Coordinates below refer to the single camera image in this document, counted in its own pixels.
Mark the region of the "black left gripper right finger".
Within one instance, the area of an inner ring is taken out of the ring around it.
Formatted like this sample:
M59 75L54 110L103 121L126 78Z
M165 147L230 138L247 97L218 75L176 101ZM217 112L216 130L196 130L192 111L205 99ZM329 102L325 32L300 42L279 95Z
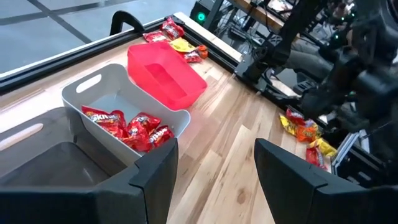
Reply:
M398 185L364 188L260 138L254 160L275 224L398 224Z

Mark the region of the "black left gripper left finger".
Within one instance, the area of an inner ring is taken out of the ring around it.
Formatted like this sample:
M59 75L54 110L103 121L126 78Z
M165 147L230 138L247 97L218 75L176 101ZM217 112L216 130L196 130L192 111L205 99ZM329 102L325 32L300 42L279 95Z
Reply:
M177 178L169 139L92 187L0 187L0 224L166 224Z

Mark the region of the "brown plastic bin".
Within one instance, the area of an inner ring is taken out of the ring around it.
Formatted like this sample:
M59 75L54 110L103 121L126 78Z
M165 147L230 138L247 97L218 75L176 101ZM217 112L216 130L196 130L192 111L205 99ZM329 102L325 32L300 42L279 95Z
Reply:
M71 108L52 109L0 134L0 187L90 187L125 168Z

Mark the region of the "grey plastic bin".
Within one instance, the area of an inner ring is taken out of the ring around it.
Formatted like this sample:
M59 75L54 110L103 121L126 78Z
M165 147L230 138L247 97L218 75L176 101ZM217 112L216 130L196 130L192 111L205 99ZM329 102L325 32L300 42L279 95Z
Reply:
M149 113L160 117L163 124L171 127L176 138L180 137L191 120L188 111L170 110L133 84L127 77L126 69L116 63L106 65L67 85L62 90L62 100L64 106L79 112L88 132L127 166L144 154L130 149L90 120L81 111L81 106L89 106L106 112L121 110L128 121L140 112Z

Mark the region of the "wooden background table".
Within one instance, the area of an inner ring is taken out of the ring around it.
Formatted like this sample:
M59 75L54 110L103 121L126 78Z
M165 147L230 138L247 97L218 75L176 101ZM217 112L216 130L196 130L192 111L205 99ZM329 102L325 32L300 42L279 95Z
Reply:
M266 8L262 6L263 0L227 0L234 7L249 14L255 21L270 28L273 32L278 32L284 25L289 16L289 12L279 14L280 11L292 9L291 2L286 0L266 0Z

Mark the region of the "red plastic bin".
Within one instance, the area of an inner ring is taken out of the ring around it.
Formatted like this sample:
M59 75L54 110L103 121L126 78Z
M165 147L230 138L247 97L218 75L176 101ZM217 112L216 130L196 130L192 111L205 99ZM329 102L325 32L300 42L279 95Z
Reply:
M166 42L130 46L127 72L137 86L171 110L190 107L208 86Z

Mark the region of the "black box with green light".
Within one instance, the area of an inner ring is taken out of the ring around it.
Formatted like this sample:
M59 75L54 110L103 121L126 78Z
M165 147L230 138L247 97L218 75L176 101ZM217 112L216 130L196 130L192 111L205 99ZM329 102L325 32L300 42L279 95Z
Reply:
M215 1L196 0L190 12L190 18L202 26L206 22Z

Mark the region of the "silver metal bracket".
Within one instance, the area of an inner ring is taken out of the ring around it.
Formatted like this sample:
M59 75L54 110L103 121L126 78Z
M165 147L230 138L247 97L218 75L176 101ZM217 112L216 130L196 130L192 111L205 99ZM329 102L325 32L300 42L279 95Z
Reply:
M361 149L360 144L361 132L348 133L342 143L338 147L336 155L331 160L331 173L338 175L337 168L343 162L343 159L348 155L349 151Z

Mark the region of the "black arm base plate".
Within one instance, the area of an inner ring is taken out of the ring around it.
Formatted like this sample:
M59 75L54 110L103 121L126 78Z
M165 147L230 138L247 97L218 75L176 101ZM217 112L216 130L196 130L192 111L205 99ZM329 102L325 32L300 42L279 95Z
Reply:
M260 81L264 81L271 85L272 82L266 75L268 69L268 64L263 62L260 56L251 53L243 56L242 61L236 67L235 73L237 76L253 85L260 84Z

